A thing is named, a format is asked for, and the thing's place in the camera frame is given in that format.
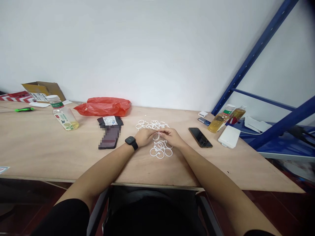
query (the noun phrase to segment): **black sleeve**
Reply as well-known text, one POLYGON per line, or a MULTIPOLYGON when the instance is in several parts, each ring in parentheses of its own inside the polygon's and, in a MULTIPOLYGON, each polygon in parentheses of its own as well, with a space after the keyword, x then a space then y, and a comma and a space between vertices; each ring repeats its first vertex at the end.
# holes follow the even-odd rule
POLYGON ((88 206, 79 199, 67 199, 55 205, 31 234, 84 235, 90 219, 88 206))
POLYGON ((271 233, 268 233, 266 231, 253 229, 253 230, 246 232, 246 234, 244 234, 244 236, 274 236, 274 235, 271 233))

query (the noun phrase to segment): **person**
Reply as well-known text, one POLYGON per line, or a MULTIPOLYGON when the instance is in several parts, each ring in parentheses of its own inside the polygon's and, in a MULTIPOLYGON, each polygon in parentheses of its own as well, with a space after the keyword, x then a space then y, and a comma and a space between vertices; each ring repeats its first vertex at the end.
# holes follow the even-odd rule
MULTIPOLYGON (((86 235, 94 199, 114 182, 137 147, 147 145, 156 132, 153 129, 139 130, 134 137, 126 139, 126 143, 89 168, 62 195, 32 235, 86 235)), ((224 208, 236 235, 280 235, 243 191, 215 165, 192 149, 175 129, 163 128, 158 132, 183 154, 207 194, 224 208)), ((116 207, 103 225, 104 235, 204 234, 167 196, 155 191, 148 192, 137 194, 128 204, 116 207)))

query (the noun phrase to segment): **green screwdriver handle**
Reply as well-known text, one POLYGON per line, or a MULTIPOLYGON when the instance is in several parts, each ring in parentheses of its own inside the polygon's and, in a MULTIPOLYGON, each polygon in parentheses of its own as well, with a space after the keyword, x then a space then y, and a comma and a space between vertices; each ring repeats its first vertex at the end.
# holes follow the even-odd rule
POLYGON ((15 109, 15 112, 20 112, 20 111, 33 111, 34 108, 23 108, 23 109, 15 109))

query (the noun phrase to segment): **blue metal shelf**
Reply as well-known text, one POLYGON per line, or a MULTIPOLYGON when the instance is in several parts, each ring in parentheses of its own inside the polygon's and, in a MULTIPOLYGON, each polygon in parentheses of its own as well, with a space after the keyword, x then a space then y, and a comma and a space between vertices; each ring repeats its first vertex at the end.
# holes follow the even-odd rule
MULTIPOLYGON (((255 133, 255 131, 244 126, 244 120, 240 120, 240 123, 233 125, 234 128, 239 129, 247 133, 255 133)), ((302 126, 307 132, 315 131, 315 127, 302 126)), ((248 144, 255 139, 255 135, 241 133, 240 137, 248 144)), ((312 142, 312 139, 307 135, 305 137, 312 142)), ((315 156, 315 148, 306 144, 305 142, 293 137, 291 134, 284 132, 282 136, 278 136, 271 139, 266 144, 262 145, 258 149, 258 152, 277 153, 285 155, 297 155, 297 156, 315 156)))
POLYGON ((303 103, 301 106, 295 108, 283 103, 279 103, 277 101, 270 100, 268 98, 264 98, 246 91, 242 91, 237 89, 237 86, 242 81, 250 67, 253 65, 253 63, 256 61, 262 50, 265 48, 267 43, 270 41, 272 36, 275 34, 277 29, 280 27, 282 22, 285 20, 285 18, 288 16, 288 14, 291 12, 291 10, 294 8, 298 0, 285 0, 282 5, 280 6, 279 10, 275 14, 275 16, 272 18, 271 22, 253 47, 252 51, 236 73, 235 77, 232 79, 231 83, 219 99, 218 103, 212 110, 213 115, 217 115, 218 112, 221 110, 221 108, 224 106, 224 104, 227 102, 229 97, 233 92, 238 92, 241 94, 244 94, 246 96, 261 100, 263 102, 267 102, 269 104, 275 105, 277 107, 286 109, 291 111, 290 114, 288 114, 286 117, 284 117, 282 120, 280 120, 278 123, 275 123, 270 129, 268 129, 266 132, 264 132, 261 135, 241 135, 242 138, 251 138, 251 142, 248 144, 254 148, 255 150, 259 150, 262 146, 264 146, 266 143, 268 143, 271 140, 278 139, 279 135, 283 132, 287 131, 290 127, 296 125, 297 123, 301 122, 305 118, 309 117, 310 115, 315 113, 315 96, 310 98, 308 101, 303 103))

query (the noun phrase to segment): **smartwatch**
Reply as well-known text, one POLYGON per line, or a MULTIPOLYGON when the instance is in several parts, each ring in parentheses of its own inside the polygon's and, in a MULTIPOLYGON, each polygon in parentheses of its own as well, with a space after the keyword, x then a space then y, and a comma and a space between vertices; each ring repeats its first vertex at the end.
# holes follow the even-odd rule
POLYGON ((125 142, 129 145, 131 145, 134 150, 136 151, 138 149, 138 144, 136 143, 136 140, 133 136, 130 136, 128 138, 125 139, 125 142))

